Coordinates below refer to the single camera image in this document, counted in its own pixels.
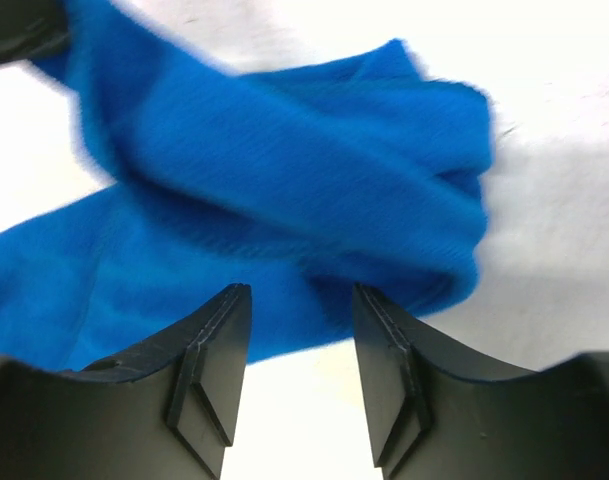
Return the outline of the blue towels pile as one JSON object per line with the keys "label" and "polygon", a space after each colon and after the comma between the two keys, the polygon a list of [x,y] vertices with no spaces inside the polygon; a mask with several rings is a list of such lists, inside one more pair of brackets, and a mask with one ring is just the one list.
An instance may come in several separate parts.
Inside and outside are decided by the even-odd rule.
{"label": "blue towels pile", "polygon": [[256,362],[349,337],[351,290],[415,315],[466,299],[487,216],[486,97],[424,79],[403,44],[230,76],[108,1],[59,1],[76,94],[114,184],[0,233],[0,354],[76,369],[253,293]]}

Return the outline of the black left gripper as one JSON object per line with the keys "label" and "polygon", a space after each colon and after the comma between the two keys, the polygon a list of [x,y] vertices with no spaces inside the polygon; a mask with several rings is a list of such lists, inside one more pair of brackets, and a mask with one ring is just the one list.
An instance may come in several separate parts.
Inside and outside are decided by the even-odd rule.
{"label": "black left gripper", "polygon": [[0,0],[0,65],[58,54],[70,40],[62,1]]}

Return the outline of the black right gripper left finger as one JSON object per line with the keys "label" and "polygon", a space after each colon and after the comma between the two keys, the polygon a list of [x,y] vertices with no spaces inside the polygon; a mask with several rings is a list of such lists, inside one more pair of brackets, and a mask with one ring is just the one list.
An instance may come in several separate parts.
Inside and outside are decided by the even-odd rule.
{"label": "black right gripper left finger", "polygon": [[0,479],[217,479],[233,443],[251,291],[80,371],[0,356]]}

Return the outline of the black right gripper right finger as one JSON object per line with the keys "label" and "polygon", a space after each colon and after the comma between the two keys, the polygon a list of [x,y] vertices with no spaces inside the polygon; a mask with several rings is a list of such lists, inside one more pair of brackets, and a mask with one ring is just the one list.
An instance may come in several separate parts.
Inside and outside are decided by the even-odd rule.
{"label": "black right gripper right finger", "polygon": [[609,352],[530,371],[363,285],[353,321],[373,462],[385,478],[609,479]]}

